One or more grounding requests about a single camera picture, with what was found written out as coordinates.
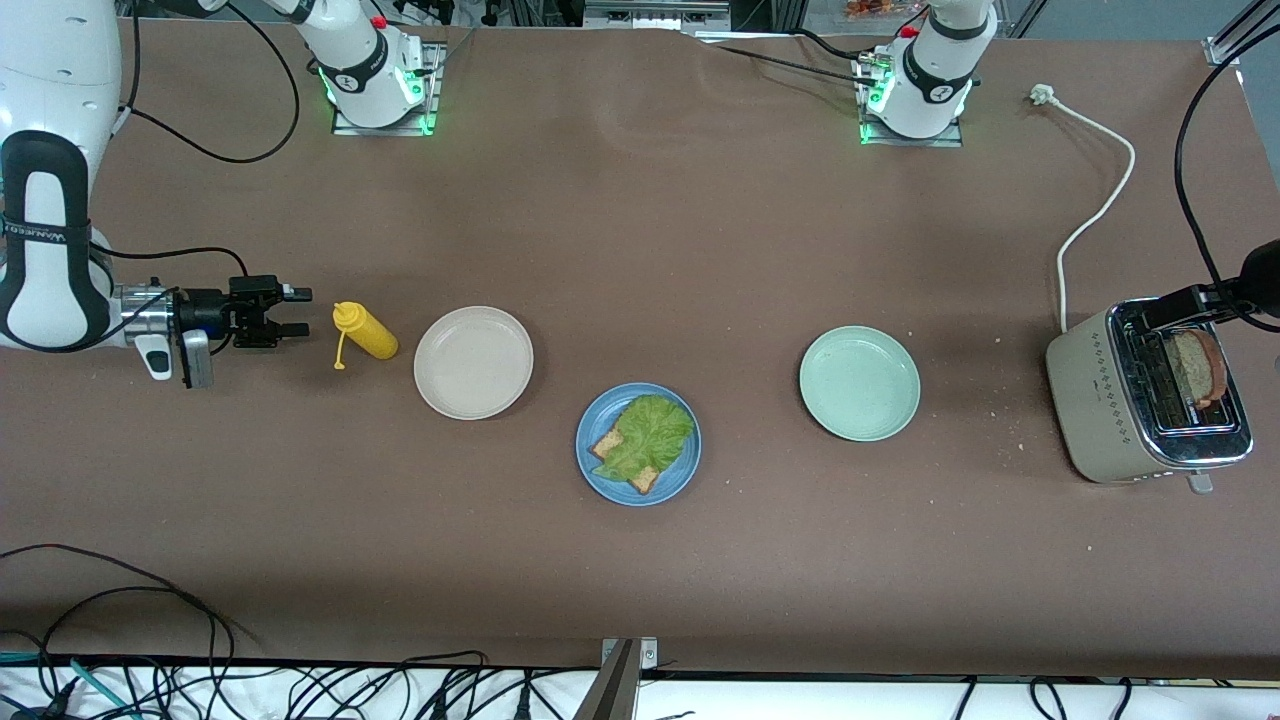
bread slice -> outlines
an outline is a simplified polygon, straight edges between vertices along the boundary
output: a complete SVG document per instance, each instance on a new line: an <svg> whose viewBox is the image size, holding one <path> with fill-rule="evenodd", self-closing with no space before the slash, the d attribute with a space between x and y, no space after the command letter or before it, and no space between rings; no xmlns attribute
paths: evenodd
<svg viewBox="0 0 1280 720"><path fill-rule="evenodd" d="M639 475L627 482L631 483L631 487L640 491L640 495L649 495L654 483L658 482L658 470L653 465L646 465L644 470L640 470Z"/></svg>
<svg viewBox="0 0 1280 720"><path fill-rule="evenodd" d="M617 425L613 425L609 428L609 432L604 433L600 442L591 446L591 455L604 460L620 445L622 445L622 430Z"/></svg>
<svg viewBox="0 0 1280 720"><path fill-rule="evenodd" d="M1181 373L1187 388L1203 410L1226 395L1226 359L1213 336L1199 329L1181 331L1172 337L1174 370Z"/></svg>

tabletop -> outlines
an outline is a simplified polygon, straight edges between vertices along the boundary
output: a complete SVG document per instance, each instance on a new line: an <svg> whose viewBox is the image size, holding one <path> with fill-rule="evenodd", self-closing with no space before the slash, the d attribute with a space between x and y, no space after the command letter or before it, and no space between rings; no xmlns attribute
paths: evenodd
<svg viewBox="0 0 1280 720"><path fill-rule="evenodd" d="M302 85L284 150L225 165L131 119L92 217L120 250L227 245L314 287L275 311L312 337L228 351L201 392L151 382L134 352L4 351L0 546L68 542L169 577L253 656L582 664L603 637L653 635L675 667L1280 676L1274 340L1221 329L1257 447L1208 497L1079 477L1043 368L1053 255L1125 155L1025 95L1051 83L1138 151L1068 258L1079 322L1204 279L1171 176L1208 72L1196 44L993 42L964 147L929 150L860 145L840 81L662 31L481 28L449 60L435 136L333 137L300 38L270 35ZM288 86L244 26L143 22L142 42L138 108L228 154L287 127ZM842 69L800 40L741 42ZM1230 78L1187 154L1235 269L1280 204ZM234 268L116 269L225 287ZM333 370L342 300L399 355ZM536 356L520 401L471 423L412 377L421 334L468 305L512 313ZM883 442L833 437L799 396L806 346L849 324L919 366L919 413ZM703 432L692 482L648 509L596 496L573 454L591 400L632 380L680 393ZM131 582L31 553L0 564L0 618L41 629ZM201 655L202 623L116 597L51 650Z"/></svg>

white robotic arm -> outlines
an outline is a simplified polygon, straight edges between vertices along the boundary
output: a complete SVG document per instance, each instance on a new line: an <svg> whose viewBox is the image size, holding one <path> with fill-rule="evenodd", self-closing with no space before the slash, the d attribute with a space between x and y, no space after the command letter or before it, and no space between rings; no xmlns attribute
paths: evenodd
<svg viewBox="0 0 1280 720"><path fill-rule="evenodd" d="M184 15L209 17L229 0L156 0ZM264 0L297 26L334 105L352 123L379 128L422 102L404 77L421 68L422 41L385 23L374 27L360 0Z"/></svg>
<svg viewBox="0 0 1280 720"><path fill-rule="evenodd" d="M268 1L297 24L349 122L381 127L422 101L404 79L421 55L416 37L375 28L358 0ZM227 0L160 4L202 17ZM210 338L274 347L306 334L305 324L278 325L265 313L307 301L310 291L273 275L234 278L225 293L115 284L110 259L95 247L110 246L88 213L120 96L114 10L113 0L0 1L0 346L134 346L157 379L172 375L177 346L188 386L204 386Z"/></svg>
<svg viewBox="0 0 1280 720"><path fill-rule="evenodd" d="M918 36L877 47L890 58L888 72L867 109L904 137L940 135L964 111L996 24L992 0L933 0Z"/></svg>

mustard bottle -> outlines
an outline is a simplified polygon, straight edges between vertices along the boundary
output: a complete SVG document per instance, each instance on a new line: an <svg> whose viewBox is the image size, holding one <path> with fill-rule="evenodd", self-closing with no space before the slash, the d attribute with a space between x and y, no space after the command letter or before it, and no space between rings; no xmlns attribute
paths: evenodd
<svg viewBox="0 0 1280 720"><path fill-rule="evenodd" d="M358 302L335 304L333 306L333 324L342 333L338 336L338 357L333 363L334 370L347 368L342 364L342 341L348 336L352 342L379 360L390 360L399 350L399 341L396 340L396 336Z"/></svg>

blue plate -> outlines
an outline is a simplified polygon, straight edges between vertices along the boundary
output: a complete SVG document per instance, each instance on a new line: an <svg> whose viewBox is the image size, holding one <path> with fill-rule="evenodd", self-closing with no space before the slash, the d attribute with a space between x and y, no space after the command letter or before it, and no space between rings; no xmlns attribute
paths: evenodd
<svg viewBox="0 0 1280 720"><path fill-rule="evenodd" d="M600 442L600 438L609 432L609 428L618 420L618 415L627 409L627 405L641 395L659 395L666 397L684 407L685 413L689 413L689 416L694 419L694 432L685 438L684 452L680 454L680 457L676 459L671 468L667 468L658 475L658 480L649 489L649 495L640 495L640 491L631 487L631 483L608 480L593 473L603 462L600 462L599 457L591 455L591 447ZM586 482L595 488L595 492L618 505L645 507L676 497L676 493L685 489L685 486L689 484L689 479L694 477L694 470L698 469L698 460L703 456L703 429L698 425L698 416L694 415L692 409L678 395L652 383L627 383L605 391L604 395L596 397L588 406L586 413L582 414L582 420L577 424L577 441L575 445L577 447L577 466L582 470L582 477L586 478Z"/></svg>

